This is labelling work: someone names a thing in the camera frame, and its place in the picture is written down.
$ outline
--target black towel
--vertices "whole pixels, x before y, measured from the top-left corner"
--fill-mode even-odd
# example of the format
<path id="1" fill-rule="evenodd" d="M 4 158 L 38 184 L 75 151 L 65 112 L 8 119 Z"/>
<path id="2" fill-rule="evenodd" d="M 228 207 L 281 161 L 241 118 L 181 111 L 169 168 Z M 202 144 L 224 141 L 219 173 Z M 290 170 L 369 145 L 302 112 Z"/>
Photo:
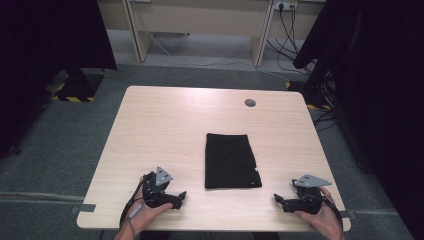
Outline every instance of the black towel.
<path id="1" fill-rule="evenodd" d="M 247 135 L 208 133 L 205 150 L 205 188 L 262 187 Z"/>

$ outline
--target gray tape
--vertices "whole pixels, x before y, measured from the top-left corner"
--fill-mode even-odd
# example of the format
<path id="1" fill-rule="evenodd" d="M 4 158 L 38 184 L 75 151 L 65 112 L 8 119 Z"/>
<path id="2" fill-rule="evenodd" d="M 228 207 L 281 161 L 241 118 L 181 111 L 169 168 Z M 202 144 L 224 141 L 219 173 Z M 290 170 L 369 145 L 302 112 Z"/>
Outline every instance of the gray tape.
<path id="1" fill-rule="evenodd" d="M 81 204 L 80 212 L 94 212 L 96 209 L 96 204 Z"/>
<path id="2" fill-rule="evenodd" d="M 349 219 L 356 219 L 356 216 L 354 213 L 351 213 L 350 211 L 340 211 L 340 215 L 342 218 L 349 218 Z"/>

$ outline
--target black cable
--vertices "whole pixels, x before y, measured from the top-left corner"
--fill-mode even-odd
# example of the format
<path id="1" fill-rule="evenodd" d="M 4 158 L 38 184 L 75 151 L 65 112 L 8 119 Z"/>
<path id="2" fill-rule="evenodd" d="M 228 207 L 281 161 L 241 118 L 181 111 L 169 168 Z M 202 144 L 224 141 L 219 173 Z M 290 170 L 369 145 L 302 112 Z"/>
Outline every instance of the black cable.
<path id="1" fill-rule="evenodd" d="M 290 28 L 290 32 L 288 32 L 287 31 L 286 24 L 284 23 L 284 20 L 283 20 L 282 13 L 283 13 L 283 11 L 280 10 L 280 19 L 281 19 L 281 22 L 283 23 L 284 31 L 286 32 L 286 35 L 287 35 L 288 40 L 291 42 L 292 46 L 294 47 L 294 50 L 296 51 L 296 53 L 298 53 L 296 44 L 293 42 L 293 40 L 291 39 L 291 36 L 290 36 L 290 33 L 294 32 L 294 21 L 293 21 L 293 18 L 292 18 L 292 26 Z"/>
<path id="2" fill-rule="evenodd" d="M 327 204 L 327 206 L 333 210 L 334 214 L 336 215 L 337 220 L 339 220 L 340 223 L 340 227 L 342 228 L 342 233 L 343 233 L 343 219 L 342 219 L 342 215 L 340 214 L 339 209 L 337 209 L 337 207 L 334 205 L 334 203 L 330 200 L 328 200 L 326 197 L 322 198 L 324 201 L 324 203 Z"/>
<path id="3" fill-rule="evenodd" d="M 336 117 L 324 118 L 324 119 L 320 119 L 319 121 L 317 121 L 317 123 L 318 122 L 331 121 L 331 120 L 335 120 L 335 119 L 337 119 L 337 118 Z"/>
<path id="4" fill-rule="evenodd" d="M 331 124 L 331 125 L 330 125 L 330 126 L 328 126 L 328 127 L 321 128 L 321 129 L 317 129 L 317 132 L 320 132 L 320 131 L 323 131 L 323 130 L 329 129 L 329 128 L 333 127 L 334 125 L 337 125 L 337 124 L 338 124 L 338 122 L 335 122 L 335 123 Z"/>
<path id="5" fill-rule="evenodd" d="M 134 199 L 135 196 L 137 195 L 138 190 L 140 190 L 141 186 L 147 181 L 147 178 L 143 177 L 143 180 L 141 180 L 138 185 L 137 188 L 135 189 L 131 199 L 128 201 L 127 205 L 132 205 L 135 201 L 143 199 L 143 197 L 139 198 L 139 199 Z"/>
<path id="6" fill-rule="evenodd" d="M 283 48 L 284 50 L 286 50 L 286 51 L 288 51 L 288 52 L 291 52 L 291 53 L 293 53 L 293 54 L 297 54 L 295 51 L 293 51 L 293 50 L 290 50 L 290 49 L 286 48 L 287 40 L 288 40 L 288 38 L 286 39 L 286 41 L 284 42 L 284 44 L 282 44 L 282 45 L 281 45 L 281 43 L 278 41 L 278 39 L 277 39 L 277 38 L 275 38 L 275 41 L 278 43 L 278 45 L 280 45 L 280 47 L 281 47 L 281 48 Z"/>
<path id="7" fill-rule="evenodd" d="M 299 48 L 297 48 L 297 45 L 296 45 L 296 38 L 294 37 L 294 22 L 296 21 L 296 11 L 295 11 L 295 9 L 294 9 L 294 7 L 292 5 L 290 5 L 290 8 L 291 8 L 291 13 L 292 13 L 292 26 L 291 27 L 293 28 L 293 31 L 292 31 L 293 41 L 292 41 L 292 44 L 293 44 L 293 48 L 296 51 L 296 53 L 299 53 Z"/>
<path id="8" fill-rule="evenodd" d="M 327 115 L 327 114 L 329 114 L 329 113 L 331 113 L 331 112 L 333 112 L 333 110 L 328 110 L 328 111 L 326 111 L 325 113 L 323 113 L 323 114 L 321 114 L 320 115 L 320 117 L 317 119 L 317 120 L 313 120 L 313 122 L 314 122 L 314 125 L 317 125 L 317 123 L 319 122 L 319 121 L 323 121 L 323 120 L 321 120 L 325 115 Z"/>
<path id="9" fill-rule="evenodd" d="M 300 74 L 308 75 L 308 73 L 304 73 L 304 72 L 301 72 L 301 71 L 298 71 L 298 70 L 293 70 L 293 69 L 283 68 L 283 67 L 280 65 L 280 54 L 278 54 L 278 56 L 277 56 L 277 65 L 278 65 L 278 67 L 279 67 L 279 68 L 281 68 L 281 69 L 283 69 L 283 70 L 285 70 L 285 71 L 291 71 L 291 72 L 296 72 L 296 73 L 300 73 Z"/>
<path id="10" fill-rule="evenodd" d="M 274 45 L 272 45 L 271 44 L 271 42 L 267 39 L 266 40 L 266 42 L 272 47 L 272 48 L 274 48 L 274 50 L 275 51 L 277 51 L 279 54 L 281 54 L 281 55 L 283 55 L 283 56 L 285 56 L 285 57 L 287 57 L 287 58 L 289 58 L 289 59 L 291 59 L 291 60 L 293 60 L 294 61 L 294 58 L 292 58 L 292 57 L 290 57 L 289 55 L 287 55 L 287 54 L 285 54 L 285 53 L 283 53 L 283 52 L 281 52 L 280 50 L 278 50 L 276 47 L 274 47 Z"/>
<path id="11" fill-rule="evenodd" d="M 103 240 L 103 235 L 105 234 L 105 230 L 100 231 L 99 240 Z"/>

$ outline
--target human hand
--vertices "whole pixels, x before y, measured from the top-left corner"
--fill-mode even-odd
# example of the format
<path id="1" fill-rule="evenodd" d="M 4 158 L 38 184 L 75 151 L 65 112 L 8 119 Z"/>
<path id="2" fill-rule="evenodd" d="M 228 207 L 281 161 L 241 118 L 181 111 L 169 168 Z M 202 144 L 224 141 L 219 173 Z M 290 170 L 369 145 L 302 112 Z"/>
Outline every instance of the human hand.
<path id="1" fill-rule="evenodd" d="M 145 230 L 157 216 L 172 208 L 172 203 L 166 203 L 157 208 L 147 206 L 143 201 L 143 186 L 140 187 L 134 199 L 136 199 L 136 201 L 128 210 L 127 216 L 125 217 L 126 220 L 115 239 L 134 239 L 134 237 Z"/>
<path id="2" fill-rule="evenodd" d="M 328 200 L 332 200 L 331 193 L 324 187 L 319 187 L 320 191 Z M 321 204 L 321 209 L 316 215 L 303 211 L 295 211 L 294 214 L 307 221 L 311 228 L 317 230 L 329 240 L 344 240 L 344 235 L 339 221 L 333 210 L 326 204 Z"/>

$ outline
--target wall socket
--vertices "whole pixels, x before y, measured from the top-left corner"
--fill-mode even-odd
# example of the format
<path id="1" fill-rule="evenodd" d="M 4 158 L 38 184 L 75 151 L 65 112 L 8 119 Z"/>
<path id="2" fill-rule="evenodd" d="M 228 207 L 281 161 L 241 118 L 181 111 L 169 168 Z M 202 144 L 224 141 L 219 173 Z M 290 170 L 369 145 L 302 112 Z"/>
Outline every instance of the wall socket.
<path id="1" fill-rule="evenodd" d="M 297 9 L 298 0 L 277 0 L 275 1 L 274 9 L 280 11 L 280 4 L 284 5 L 283 11 L 292 11 Z"/>

